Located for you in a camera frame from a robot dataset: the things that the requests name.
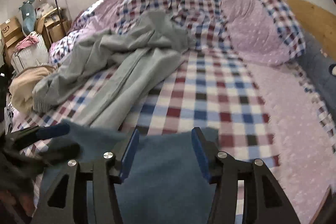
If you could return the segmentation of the teal blue shirt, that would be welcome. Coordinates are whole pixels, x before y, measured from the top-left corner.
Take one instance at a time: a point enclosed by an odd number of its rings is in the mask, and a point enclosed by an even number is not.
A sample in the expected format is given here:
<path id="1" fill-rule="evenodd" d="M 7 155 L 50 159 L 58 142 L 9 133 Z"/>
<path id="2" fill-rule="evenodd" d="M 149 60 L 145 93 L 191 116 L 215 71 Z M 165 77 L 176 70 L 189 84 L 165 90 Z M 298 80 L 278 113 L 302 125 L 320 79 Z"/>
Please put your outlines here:
<path id="1" fill-rule="evenodd" d="M 103 156 L 125 133 L 108 128 L 70 126 L 64 136 L 51 139 L 49 148 L 66 142 L 78 143 L 80 162 Z M 202 176 L 188 131 L 163 135 L 141 135 L 129 177 L 116 185 L 123 223 L 207 223 L 215 192 Z M 60 170 L 67 163 L 45 170 L 38 206 Z"/>

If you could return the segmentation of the beige khaki garment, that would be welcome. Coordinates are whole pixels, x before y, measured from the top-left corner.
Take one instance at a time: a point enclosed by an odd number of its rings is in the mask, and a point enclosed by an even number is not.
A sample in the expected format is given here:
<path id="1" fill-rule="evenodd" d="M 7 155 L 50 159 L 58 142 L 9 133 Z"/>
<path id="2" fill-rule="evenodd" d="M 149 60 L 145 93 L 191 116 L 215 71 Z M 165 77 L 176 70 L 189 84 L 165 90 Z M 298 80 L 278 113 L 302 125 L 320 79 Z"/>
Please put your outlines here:
<path id="1" fill-rule="evenodd" d="M 33 89 L 43 78 L 56 71 L 54 66 L 41 65 L 22 70 L 11 82 L 11 103 L 20 113 L 30 114 L 33 110 Z"/>

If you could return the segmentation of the white storage basket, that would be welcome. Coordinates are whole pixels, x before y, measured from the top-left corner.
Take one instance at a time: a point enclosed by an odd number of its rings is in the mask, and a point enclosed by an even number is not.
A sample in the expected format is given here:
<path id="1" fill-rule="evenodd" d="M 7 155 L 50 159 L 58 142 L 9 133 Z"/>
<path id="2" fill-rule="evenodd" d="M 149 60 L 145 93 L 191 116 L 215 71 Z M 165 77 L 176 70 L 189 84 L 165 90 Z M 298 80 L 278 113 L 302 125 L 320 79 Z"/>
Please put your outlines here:
<path id="1" fill-rule="evenodd" d="M 26 68 L 46 65 L 49 53 L 41 34 L 31 32 L 14 48 L 11 65 L 18 74 Z"/>

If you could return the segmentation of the grey green sweatshirt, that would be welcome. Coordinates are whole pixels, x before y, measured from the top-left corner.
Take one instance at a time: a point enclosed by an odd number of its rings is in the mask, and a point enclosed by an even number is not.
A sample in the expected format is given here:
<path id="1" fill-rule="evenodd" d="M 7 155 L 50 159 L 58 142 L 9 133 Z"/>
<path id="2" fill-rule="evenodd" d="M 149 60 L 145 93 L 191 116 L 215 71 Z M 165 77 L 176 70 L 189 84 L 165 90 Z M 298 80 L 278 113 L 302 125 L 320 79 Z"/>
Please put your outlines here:
<path id="1" fill-rule="evenodd" d="M 76 116 L 88 127 L 118 129 L 131 108 L 169 77 L 193 45 L 185 28 L 163 11 L 143 13 L 125 34 L 110 29 L 73 46 L 56 72 L 34 87 L 33 110 L 46 113 L 63 103 L 97 72 L 115 66 L 112 77 Z"/>

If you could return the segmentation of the cardboard boxes pile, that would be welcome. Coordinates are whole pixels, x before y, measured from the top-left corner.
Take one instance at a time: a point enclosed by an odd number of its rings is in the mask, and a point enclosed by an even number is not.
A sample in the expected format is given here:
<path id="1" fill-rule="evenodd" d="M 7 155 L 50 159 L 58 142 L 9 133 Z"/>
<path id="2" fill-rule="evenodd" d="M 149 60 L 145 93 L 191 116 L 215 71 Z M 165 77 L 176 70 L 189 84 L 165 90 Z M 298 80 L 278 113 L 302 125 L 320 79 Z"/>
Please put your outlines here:
<path id="1" fill-rule="evenodd" d="M 64 38 L 70 30 L 72 20 L 66 15 L 66 9 L 54 8 L 35 21 L 33 32 L 41 35 L 45 46 L 49 50 L 53 43 Z M 28 34 L 23 32 L 23 23 L 20 24 L 16 16 L 1 23 L 1 50 L 5 63 L 9 66 L 15 46 Z"/>

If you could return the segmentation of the blue plush toy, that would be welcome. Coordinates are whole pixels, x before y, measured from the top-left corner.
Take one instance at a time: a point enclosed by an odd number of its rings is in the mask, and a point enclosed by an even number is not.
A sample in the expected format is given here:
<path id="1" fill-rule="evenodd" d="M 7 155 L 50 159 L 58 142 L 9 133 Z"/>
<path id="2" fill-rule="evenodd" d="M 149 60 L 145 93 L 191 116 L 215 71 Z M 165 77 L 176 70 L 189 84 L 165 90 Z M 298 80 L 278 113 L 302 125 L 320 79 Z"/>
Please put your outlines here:
<path id="1" fill-rule="evenodd" d="M 36 12 L 33 7 L 33 3 L 35 0 L 27 0 L 23 2 L 19 10 L 22 14 L 22 32 L 24 36 L 28 36 L 35 29 L 35 21 L 36 21 Z"/>

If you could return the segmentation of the plaid checkered bed sheet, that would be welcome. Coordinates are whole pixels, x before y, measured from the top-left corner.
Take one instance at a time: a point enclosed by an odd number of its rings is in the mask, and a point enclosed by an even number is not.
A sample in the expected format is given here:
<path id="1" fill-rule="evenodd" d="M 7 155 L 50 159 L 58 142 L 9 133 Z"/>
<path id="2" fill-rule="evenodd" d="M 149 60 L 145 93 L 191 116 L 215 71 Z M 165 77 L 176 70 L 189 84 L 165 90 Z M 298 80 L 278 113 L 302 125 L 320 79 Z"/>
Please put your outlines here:
<path id="1" fill-rule="evenodd" d="M 310 223 L 335 182 L 335 136 L 323 104 L 294 65 L 245 65 L 236 54 L 203 48 L 130 110 L 120 127 L 163 135 L 200 127 L 243 161 L 264 160 L 301 223 Z"/>

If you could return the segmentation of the blue grey plush pillow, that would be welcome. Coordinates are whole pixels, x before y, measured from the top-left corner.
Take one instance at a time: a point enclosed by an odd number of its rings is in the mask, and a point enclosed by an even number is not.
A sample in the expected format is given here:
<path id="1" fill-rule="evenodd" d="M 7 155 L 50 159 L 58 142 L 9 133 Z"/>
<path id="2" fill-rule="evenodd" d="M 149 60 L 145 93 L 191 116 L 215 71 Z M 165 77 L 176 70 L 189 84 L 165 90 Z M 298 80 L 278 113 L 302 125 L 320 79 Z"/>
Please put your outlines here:
<path id="1" fill-rule="evenodd" d="M 297 62 L 325 101 L 335 121 L 335 60 L 322 54 L 321 43 L 306 30 L 303 30 L 303 38 L 306 50 L 297 58 Z"/>

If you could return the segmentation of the purple polka dot pillow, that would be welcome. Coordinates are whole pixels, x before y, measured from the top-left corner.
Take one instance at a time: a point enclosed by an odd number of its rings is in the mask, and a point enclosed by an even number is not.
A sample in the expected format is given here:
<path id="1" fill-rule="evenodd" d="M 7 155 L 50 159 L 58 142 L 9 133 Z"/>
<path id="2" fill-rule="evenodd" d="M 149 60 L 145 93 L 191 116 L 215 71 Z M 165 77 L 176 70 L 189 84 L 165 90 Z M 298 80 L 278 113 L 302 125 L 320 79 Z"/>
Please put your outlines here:
<path id="1" fill-rule="evenodd" d="M 306 42 L 285 0 L 220 0 L 232 46 L 245 60 L 274 66 L 302 56 Z"/>

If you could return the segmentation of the wooden headboard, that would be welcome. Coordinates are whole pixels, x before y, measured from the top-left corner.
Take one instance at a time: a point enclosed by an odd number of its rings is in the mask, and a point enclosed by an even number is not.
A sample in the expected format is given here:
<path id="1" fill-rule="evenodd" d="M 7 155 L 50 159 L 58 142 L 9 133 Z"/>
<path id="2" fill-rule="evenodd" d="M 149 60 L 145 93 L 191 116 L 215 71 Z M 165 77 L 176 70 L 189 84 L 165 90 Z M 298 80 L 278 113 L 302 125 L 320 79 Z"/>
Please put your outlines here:
<path id="1" fill-rule="evenodd" d="M 323 51 L 335 60 L 335 15 L 305 0 L 286 2 L 303 28 L 311 33 L 321 43 Z"/>

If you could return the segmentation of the checkered purple duvet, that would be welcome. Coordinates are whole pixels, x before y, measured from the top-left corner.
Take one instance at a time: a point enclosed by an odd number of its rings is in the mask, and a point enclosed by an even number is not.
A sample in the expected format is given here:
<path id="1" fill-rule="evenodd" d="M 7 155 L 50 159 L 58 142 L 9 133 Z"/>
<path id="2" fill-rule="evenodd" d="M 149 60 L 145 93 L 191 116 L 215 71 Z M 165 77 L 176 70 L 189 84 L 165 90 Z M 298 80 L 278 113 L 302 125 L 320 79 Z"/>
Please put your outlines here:
<path id="1" fill-rule="evenodd" d="M 195 49 L 217 47 L 231 50 L 228 23 L 221 0 L 99 0 L 80 12 L 68 35 L 53 43 L 49 64 L 60 64 L 80 39 L 95 32 L 111 29 L 117 34 L 128 32 L 146 11 L 160 10 L 187 29 L 196 42 Z"/>

